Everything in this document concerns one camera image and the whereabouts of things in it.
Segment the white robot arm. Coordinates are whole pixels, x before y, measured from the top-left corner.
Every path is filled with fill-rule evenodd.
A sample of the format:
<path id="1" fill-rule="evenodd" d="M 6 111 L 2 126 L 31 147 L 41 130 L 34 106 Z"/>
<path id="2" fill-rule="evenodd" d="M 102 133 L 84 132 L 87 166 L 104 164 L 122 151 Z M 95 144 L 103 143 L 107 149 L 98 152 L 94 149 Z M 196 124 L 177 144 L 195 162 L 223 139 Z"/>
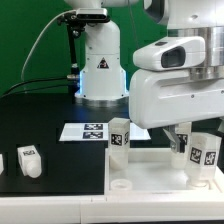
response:
<path id="1" fill-rule="evenodd" d="M 130 80 L 120 65 L 119 29 L 108 7 L 138 0 L 65 0 L 86 33 L 85 66 L 76 97 L 96 108 L 129 99 L 129 117 L 152 129 L 224 116 L 224 0 L 143 0 L 167 34 L 133 53 Z"/>

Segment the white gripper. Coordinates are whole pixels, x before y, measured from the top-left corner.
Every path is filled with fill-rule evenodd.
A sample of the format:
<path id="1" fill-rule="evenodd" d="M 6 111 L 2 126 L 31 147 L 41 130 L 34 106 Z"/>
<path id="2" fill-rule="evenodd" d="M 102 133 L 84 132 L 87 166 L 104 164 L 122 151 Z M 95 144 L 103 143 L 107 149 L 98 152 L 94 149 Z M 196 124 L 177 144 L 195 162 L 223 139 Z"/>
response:
<path id="1" fill-rule="evenodd" d="M 200 36 L 165 37 L 133 54 L 138 70 L 129 88 L 129 116 L 141 128 L 165 127 L 174 153 L 185 152 L 185 141 L 174 124 L 222 117 L 224 78 L 195 80 L 190 69 L 204 62 L 205 40 Z"/>

